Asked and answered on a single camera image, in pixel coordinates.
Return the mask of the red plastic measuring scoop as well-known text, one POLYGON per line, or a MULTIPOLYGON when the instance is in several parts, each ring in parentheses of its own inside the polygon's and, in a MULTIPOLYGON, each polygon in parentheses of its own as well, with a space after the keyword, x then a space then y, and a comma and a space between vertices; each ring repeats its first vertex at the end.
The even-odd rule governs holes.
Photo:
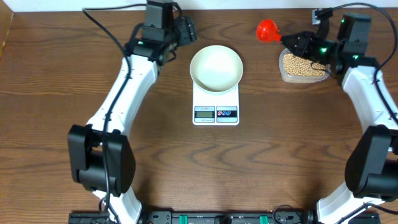
POLYGON ((282 38, 277 24, 272 19, 264 19, 259 23, 256 37, 261 42, 280 42, 282 38))

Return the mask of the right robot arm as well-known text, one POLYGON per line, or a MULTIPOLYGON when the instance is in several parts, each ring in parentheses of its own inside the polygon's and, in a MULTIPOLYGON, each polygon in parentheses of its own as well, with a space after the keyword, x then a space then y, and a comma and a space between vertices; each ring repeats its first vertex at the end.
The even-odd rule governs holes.
POLYGON ((343 15, 337 41, 327 40, 333 9, 316 9, 318 31, 282 36, 280 42, 300 58, 330 66, 352 101, 363 135, 345 166, 345 181, 317 202, 318 223, 348 223, 369 207, 397 200, 397 106, 389 94, 374 57, 365 55, 371 18, 343 15))

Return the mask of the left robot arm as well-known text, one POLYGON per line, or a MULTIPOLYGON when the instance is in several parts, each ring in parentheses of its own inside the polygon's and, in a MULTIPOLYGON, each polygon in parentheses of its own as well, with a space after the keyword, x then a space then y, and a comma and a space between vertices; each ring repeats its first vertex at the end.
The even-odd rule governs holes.
POLYGON ((67 136, 72 179, 100 199, 99 210, 73 212, 69 223, 139 223, 142 204, 131 187, 136 170, 131 126, 169 55, 196 41, 197 34, 190 16, 178 16, 138 24, 126 45, 109 37, 123 55, 118 76, 99 110, 67 136))

